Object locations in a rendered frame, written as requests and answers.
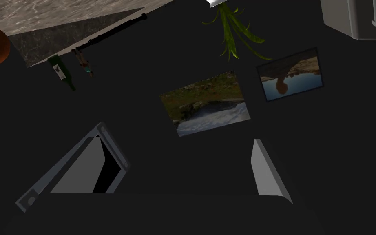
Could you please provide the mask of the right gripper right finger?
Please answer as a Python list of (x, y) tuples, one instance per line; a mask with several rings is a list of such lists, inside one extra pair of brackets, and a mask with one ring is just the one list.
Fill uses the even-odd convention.
[(254, 139), (250, 162), (259, 195), (280, 196), (293, 202), (260, 139)]

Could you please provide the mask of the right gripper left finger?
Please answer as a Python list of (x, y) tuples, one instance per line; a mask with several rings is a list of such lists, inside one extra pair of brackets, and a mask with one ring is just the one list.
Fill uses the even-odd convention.
[(113, 193), (129, 168), (129, 160), (100, 122), (15, 204), (26, 212), (48, 193)]

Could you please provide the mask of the waterfall landscape picture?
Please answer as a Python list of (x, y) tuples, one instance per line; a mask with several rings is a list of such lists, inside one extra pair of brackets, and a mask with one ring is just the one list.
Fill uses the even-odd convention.
[(234, 70), (159, 98), (180, 137), (250, 119)]

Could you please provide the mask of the lake and rock picture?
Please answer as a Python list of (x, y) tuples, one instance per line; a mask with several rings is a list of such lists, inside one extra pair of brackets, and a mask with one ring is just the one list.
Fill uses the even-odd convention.
[(256, 70), (267, 102), (324, 86), (316, 47), (272, 60)]

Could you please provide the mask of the green plant in white pot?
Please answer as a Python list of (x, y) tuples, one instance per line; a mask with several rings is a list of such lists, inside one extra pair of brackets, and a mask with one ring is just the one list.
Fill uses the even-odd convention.
[(221, 55), (225, 53), (228, 54), (228, 61), (231, 57), (238, 58), (236, 43), (234, 40), (234, 36), (232, 30), (235, 34), (239, 37), (241, 42), (257, 57), (263, 60), (272, 60), (272, 58), (265, 57), (255, 51), (242, 37), (245, 36), (250, 41), (256, 44), (262, 44), (265, 42), (264, 39), (260, 38), (259, 36), (255, 35), (250, 31), (250, 24), (245, 26), (237, 16), (242, 14), (242, 11), (239, 11), (239, 8), (232, 11), (230, 7), (226, 3), (227, 0), (206, 0), (206, 2), (210, 5), (211, 8), (216, 7), (217, 13), (214, 19), (210, 22), (202, 22), (204, 25), (211, 24), (217, 20), (217, 18), (221, 19), (222, 27), (223, 27), (223, 44), (225, 45), (224, 51)]

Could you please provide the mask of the marble counter with bottles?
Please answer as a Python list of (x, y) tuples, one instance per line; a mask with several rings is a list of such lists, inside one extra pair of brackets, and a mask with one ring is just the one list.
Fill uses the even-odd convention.
[(0, 30), (27, 67), (84, 49), (173, 0), (0, 0)]

